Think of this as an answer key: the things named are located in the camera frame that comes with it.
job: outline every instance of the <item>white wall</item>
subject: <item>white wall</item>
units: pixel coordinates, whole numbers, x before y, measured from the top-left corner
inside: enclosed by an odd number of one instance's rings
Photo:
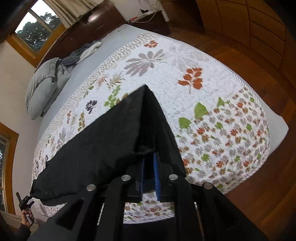
[[[25,94],[35,68],[8,42],[0,44],[0,122],[19,134],[12,169],[12,191],[16,215],[20,215],[19,192],[24,198],[31,189],[34,150],[41,118],[26,113]],[[44,216],[34,211],[36,218]]]
[[[121,15],[126,19],[130,20],[132,17],[137,17],[141,15],[140,9],[143,10],[154,10],[155,8],[163,11],[165,20],[168,21],[168,17],[158,0],[149,0],[151,4],[149,5],[144,0],[111,0]]]

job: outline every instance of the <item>metal bolt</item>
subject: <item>metal bolt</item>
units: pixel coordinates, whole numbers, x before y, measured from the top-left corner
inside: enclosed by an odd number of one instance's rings
[[[178,179],[178,176],[176,174],[171,174],[171,175],[168,176],[168,178],[170,180],[174,181],[174,180],[177,180]]]
[[[87,187],[86,187],[86,190],[87,191],[93,191],[93,190],[95,190],[96,189],[96,186],[94,185],[94,184],[89,184],[89,185],[87,185]]]
[[[207,189],[207,190],[210,190],[210,189],[213,188],[213,184],[211,184],[211,183],[205,183],[204,184],[204,188]]]
[[[131,179],[131,176],[130,175],[123,175],[122,177],[121,177],[121,180],[122,181],[128,181],[128,180],[130,180]]]

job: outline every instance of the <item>pillow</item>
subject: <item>pillow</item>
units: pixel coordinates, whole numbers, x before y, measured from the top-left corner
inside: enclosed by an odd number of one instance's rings
[[[32,120],[42,114],[42,110],[53,92],[57,88],[57,83],[52,82],[51,77],[45,78],[35,89],[27,109],[28,115]]]
[[[53,58],[48,61],[45,61],[34,73],[33,77],[31,78],[29,85],[27,87],[26,92],[26,108],[28,112],[28,107],[30,100],[38,87],[38,85],[46,78],[51,77],[52,79],[55,78],[56,74],[56,64],[59,58]]]
[[[48,100],[47,104],[43,108],[43,113],[46,113],[52,103],[56,100],[59,93],[62,91],[63,87],[67,83],[67,81],[70,79],[71,74],[69,73],[67,67],[63,65],[62,63],[57,66],[57,74],[56,74],[56,81],[57,81],[57,88],[53,92],[52,96]]]

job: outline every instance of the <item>wooden window frame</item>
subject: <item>wooden window frame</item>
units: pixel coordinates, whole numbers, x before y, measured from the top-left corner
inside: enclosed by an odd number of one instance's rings
[[[37,2],[34,0],[24,11],[24,16],[20,19],[20,21],[25,17],[25,15],[29,12],[32,14],[37,21],[47,29],[51,35],[47,39],[47,41],[43,44],[41,49],[36,52],[34,51],[23,39],[18,37],[15,33],[15,29],[17,28],[18,24],[15,25],[12,34],[8,35],[6,41],[22,56],[25,60],[27,60],[31,65],[35,68],[41,62],[45,54],[51,48],[51,46],[58,40],[58,38],[66,31],[65,26],[61,23],[55,30],[52,30],[34,11],[31,10],[31,7]]]
[[[15,214],[15,206],[13,203],[12,194],[12,167],[19,134],[14,132],[7,126],[3,125],[1,122],[0,133],[2,136],[9,140],[8,151],[2,166],[2,183],[4,184],[2,186],[4,194],[3,203],[8,213]]]

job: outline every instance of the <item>white quilt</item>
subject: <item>white quilt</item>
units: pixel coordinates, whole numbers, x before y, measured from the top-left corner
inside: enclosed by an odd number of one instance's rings
[[[211,182],[226,193],[267,159],[268,122],[254,93],[204,52],[144,33],[99,65],[58,112],[36,147],[32,179],[64,144],[143,84],[162,107],[190,183]],[[46,216],[63,206],[34,205]],[[152,192],[140,204],[126,203],[124,223],[173,215],[173,203],[157,202]]]

